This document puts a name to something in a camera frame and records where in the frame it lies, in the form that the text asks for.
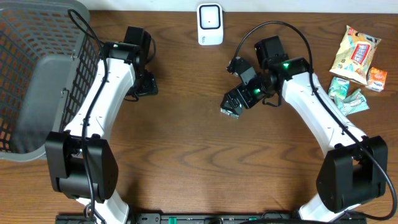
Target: teal package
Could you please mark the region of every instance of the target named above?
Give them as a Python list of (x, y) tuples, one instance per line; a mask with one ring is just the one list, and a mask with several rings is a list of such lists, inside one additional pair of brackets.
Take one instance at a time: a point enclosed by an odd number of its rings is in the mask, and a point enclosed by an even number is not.
[(357, 89), (353, 94), (351, 94), (351, 96), (344, 100), (341, 100), (335, 96), (336, 106), (344, 114), (344, 116), (369, 109), (365, 96), (360, 92), (361, 89)]
[(335, 96), (343, 100), (347, 96), (348, 87), (349, 87), (348, 80), (345, 80), (343, 78), (333, 77), (329, 87), (328, 95), (332, 100), (335, 99)]

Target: white wall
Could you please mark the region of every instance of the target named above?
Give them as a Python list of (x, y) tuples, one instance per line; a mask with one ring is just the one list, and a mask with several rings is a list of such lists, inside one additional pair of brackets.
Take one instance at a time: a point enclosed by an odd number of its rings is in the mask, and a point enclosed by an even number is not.
[(78, 0), (89, 10), (196, 11), (217, 2), (226, 12), (398, 13), (398, 0)]

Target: wooden table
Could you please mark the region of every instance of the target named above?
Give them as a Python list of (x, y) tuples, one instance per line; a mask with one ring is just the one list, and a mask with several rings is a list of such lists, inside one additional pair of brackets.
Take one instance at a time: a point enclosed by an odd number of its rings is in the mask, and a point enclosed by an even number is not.
[[(127, 203), (165, 213), (261, 213), (299, 208), (316, 194), (322, 152), (290, 105), (259, 103), (239, 119), (220, 113), (223, 95), (240, 82), (225, 70), (236, 46), (254, 26), (275, 20), (307, 37), (325, 90), (346, 25), (382, 39), (373, 65), (389, 72), (386, 89), (362, 86), (371, 109), (348, 118), (387, 142), (388, 173), (398, 187), (398, 15), (226, 12), (223, 43), (208, 47), (198, 45), (196, 18), (194, 12), (91, 12), (102, 40), (123, 40), (128, 26), (139, 26), (157, 44), (148, 68), (159, 95), (124, 102), (110, 141), (119, 166), (117, 190)], [(307, 57), (299, 36), (277, 25), (255, 32), (240, 56), (257, 69), (253, 45), (273, 35), (280, 35), (290, 58)], [(351, 85), (350, 92), (359, 87)], [(83, 210), (52, 190), (46, 161), (1, 161), (0, 177), (0, 223), (54, 223), (60, 212)], [(387, 192), (358, 210), (385, 215), (390, 209)], [(384, 223), (395, 222), (398, 217)]]

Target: orange box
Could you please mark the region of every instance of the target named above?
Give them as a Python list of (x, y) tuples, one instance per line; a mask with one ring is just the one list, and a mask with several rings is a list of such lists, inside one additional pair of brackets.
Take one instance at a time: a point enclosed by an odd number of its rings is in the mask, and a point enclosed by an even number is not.
[(387, 72), (373, 67), (368, 72), (368, 85), (366, 88), (374, 91), (381, 91), (386, 84), (386, 78)]

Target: red logo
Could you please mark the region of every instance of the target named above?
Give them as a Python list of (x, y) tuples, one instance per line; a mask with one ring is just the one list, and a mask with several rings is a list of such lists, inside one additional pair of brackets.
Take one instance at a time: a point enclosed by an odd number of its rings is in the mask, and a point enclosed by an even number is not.
[(353, 35), (353, 33), (354, 33), (354, 29), (353, 28), (349, 28), (348, 35)]
[(368, 56), (370, 48), (371, 46), (369, 44), (357, 44), (354, 53), (351, 56), (351, 60), (358, 62), (362, 65), (366, 56)]

